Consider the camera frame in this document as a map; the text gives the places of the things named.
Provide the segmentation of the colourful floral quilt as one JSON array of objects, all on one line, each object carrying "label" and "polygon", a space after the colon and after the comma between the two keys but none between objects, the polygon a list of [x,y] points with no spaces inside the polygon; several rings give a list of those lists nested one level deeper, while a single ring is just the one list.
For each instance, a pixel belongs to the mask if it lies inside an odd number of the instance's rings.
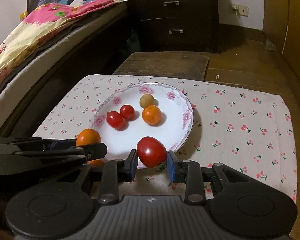
[{"label": "colourful floral quilt", "polygon": [[123,0],[94,0],[84,5],[49,3],[31,12],[0,44],[0,86],[17,65],[66,27]]}]

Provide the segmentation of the dark wooden stool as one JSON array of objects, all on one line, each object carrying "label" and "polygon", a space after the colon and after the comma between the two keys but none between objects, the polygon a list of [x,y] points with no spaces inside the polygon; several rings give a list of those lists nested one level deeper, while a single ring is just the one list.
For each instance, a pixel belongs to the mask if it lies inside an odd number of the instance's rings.
[{"label": "dark wooden stool", "polygon": [[204,81],[208,66],[209,57],[201,52],[137,52],[131,54],[114,73]]}]

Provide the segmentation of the orange mandarin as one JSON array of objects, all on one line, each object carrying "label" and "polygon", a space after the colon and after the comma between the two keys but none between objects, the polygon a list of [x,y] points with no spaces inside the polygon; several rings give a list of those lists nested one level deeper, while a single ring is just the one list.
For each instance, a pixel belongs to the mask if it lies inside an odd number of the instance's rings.
[{"label": "orange mandarin", "polygon": [[[100,134],[94,129],[84,129],[76,138],[76,146],[92,145],[101,142]],[[103,167],[104,162],[101,159],[89,161],[92,167]]]},{"label": "orange mandarin", "polygon": [[161,119],[161,110],[155,105],[149,105],[142,111],[142,119],[149,125],[157,125]]}]

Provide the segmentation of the round red cherry tomato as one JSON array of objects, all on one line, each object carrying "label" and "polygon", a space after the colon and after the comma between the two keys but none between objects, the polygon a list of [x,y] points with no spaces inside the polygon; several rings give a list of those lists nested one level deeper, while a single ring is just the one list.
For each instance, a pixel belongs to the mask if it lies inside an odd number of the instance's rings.
[{"label": "round red cherry tomato", "polygon": [[131,105],[123,105],[120,108],[120,115],[126,120],[132,120],[135,115],[135,110]]}]

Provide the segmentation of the brown wooden wardrobe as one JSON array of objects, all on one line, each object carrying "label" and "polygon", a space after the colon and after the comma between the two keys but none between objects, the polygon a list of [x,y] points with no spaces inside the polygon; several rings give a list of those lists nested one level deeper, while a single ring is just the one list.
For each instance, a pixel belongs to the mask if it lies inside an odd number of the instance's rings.
[{"label": "brown wooden wardrobe", "polygon": [[264,0],[263,32],[300,81],[300,0]]}]

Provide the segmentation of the dark wooden nightstand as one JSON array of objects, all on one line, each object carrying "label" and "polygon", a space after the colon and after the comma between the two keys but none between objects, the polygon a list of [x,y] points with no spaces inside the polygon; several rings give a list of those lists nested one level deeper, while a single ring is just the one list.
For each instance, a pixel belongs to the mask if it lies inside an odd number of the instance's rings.
[{"label": "dark wooden nightstand", "polygon": [[218,51],[218,0],[127,0],[127,9],[140,51]]}]

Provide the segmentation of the tan longan with stem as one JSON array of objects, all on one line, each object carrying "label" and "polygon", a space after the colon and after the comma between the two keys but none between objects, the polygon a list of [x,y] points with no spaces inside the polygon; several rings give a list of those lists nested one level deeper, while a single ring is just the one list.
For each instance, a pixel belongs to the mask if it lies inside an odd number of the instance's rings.
[{"label": "tan longan with stem", "polygon": [[154,104],[154,97],[152,94],[143,94],[139,100],[140,106],[145,109],[146,107]]}]

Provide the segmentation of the orange mandarin front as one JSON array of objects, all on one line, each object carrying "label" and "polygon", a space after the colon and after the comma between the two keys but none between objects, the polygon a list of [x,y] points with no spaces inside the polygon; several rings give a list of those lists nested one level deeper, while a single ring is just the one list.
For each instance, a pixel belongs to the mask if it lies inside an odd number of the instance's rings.
[{"label": "orange mandarin front", "polygon": [[142,119],[149,125],[157,125],[161,119],[161,110],[155,105],[149,105],[142,111]]}]

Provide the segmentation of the grey bed mattress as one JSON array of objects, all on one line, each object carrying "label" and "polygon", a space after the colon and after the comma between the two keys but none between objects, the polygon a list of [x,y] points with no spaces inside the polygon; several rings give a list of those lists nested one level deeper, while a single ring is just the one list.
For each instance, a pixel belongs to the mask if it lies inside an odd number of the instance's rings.
[{"label": "grey bed mattress", "polygon": [[126,51],[124,2],[91,12],[47,41],[0,83],[0,137],[30,137],[82,78],[111,74]]}]

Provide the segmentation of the white wall socket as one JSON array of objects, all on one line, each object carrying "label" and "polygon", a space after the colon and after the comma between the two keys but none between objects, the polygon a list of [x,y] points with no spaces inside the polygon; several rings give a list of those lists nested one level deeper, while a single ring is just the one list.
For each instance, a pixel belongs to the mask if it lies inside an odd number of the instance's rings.
[{"label": "white wall socket", "polygon": [[249,16],[249,7],[245,5],[229,4],[229,13],[236,16]]}]

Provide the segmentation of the white floral ceramic plate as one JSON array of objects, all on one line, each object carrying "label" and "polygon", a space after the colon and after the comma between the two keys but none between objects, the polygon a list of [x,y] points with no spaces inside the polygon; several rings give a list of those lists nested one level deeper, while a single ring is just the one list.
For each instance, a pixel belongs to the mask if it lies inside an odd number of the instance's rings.
[{"label": "white floral ceramic plate", "polygon": [[[139,104],[143,94],[152,94],[154,104],[162,117],[157,125],[149,125],[142,119]],[[133,120],[122,130],[112,128],[106,121],[107,113],[119,111],[123,105],[131,105],[136,111]],[[128,86],[102,102],[90,122],[90,127],[101,136],[108,152],[104,161],[125,159],[143,137],[154,137],[167,150],[177,152],[187,141],[193,126],[194,114],[189,99],[179,89],[164,83],[144,82]]]}]

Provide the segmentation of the cherry print tablecloth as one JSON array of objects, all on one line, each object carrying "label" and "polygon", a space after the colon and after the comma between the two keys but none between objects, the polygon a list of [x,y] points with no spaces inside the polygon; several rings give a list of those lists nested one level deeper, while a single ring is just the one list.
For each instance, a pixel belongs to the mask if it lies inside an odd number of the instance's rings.
[{"label": "cherry print tablecloth", "polygon": [[125,159],[148,136],[180,159],[224,163],[297,197],[293,126],[278,95],[166,77],[89,75],[34,135],[73,139],[86,128],[100,134],[106,160]]}]

